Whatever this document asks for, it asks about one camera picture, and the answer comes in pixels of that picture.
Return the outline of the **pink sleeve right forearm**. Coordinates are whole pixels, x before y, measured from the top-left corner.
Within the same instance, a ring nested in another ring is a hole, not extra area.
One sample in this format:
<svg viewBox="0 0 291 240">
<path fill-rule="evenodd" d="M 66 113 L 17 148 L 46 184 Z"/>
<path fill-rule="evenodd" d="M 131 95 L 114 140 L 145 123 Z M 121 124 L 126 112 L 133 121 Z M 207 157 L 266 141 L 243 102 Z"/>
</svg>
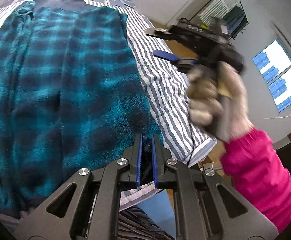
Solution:
<svg viewBox="0 0 291 240">
<path fill-rule="evenodd" d="M 220 162 L 235 189 L 282 232 L 291 222 L 291 176 L 267 133 L 254 128 L 230 140 Z"/>
</svg>

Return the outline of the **right hand beige glove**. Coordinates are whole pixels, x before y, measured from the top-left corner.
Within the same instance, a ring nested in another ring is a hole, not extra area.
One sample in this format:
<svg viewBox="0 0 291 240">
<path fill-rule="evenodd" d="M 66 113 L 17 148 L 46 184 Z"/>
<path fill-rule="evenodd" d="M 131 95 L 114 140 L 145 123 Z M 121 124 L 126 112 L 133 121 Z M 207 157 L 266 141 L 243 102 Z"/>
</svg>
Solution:
<svg viewBox="0 0 291 240">
<path fill-rule="evenodd" d="M 238 139 L 250 133 L 254 125 L 248 118 L 247 92 L 242 78 L 228 63 L 218 63 L 220 81 L 231 95 L 229 138 Z M 190 121 L 194 126 L 203 128 L 212 124 L 214 117 L 225 115 L 225 108 L 218 100 L 216 81 L 206 75 L 207 68 L 192 68 L 187 77 L 190 86 L 187 89 Z"/>
</svg>

